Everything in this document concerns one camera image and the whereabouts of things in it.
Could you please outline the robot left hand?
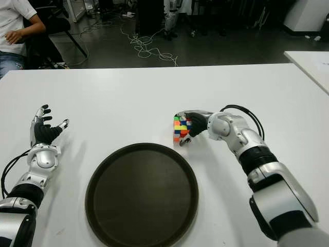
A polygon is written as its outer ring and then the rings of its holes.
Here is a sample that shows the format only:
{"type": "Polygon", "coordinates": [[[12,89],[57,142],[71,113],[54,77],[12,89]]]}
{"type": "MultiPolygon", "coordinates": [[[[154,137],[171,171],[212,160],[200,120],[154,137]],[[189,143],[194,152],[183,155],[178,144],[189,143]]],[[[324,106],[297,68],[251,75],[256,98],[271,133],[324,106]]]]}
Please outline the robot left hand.
{"type": "Polygon", "coordinates": [[[32,118],[30,126],[30,147],[36,145],[51,145],[52,142],[68,127],[69,119],[65,119],[62,123],[52,127],[45,124],[46,121],[52,120],[49,105],[41,106],[32,118]]]}

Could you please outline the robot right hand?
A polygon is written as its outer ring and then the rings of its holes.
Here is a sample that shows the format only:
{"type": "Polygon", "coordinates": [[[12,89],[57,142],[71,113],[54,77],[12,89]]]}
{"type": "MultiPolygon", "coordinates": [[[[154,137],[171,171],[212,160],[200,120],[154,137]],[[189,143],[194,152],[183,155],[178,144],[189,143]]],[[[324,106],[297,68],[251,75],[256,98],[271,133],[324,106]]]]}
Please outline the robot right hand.
{"type": "Polygon", "coordinates": [[[201,132],[207,129],[208,119],[212,115],[212,112],[204,110],[186,110],[176,113],[174,116],[184,118],[186,121],[190,121],[190,132],[180,138],[179,145],[184,146],[189,143],[192,138],[199,135],[201,132]]]}

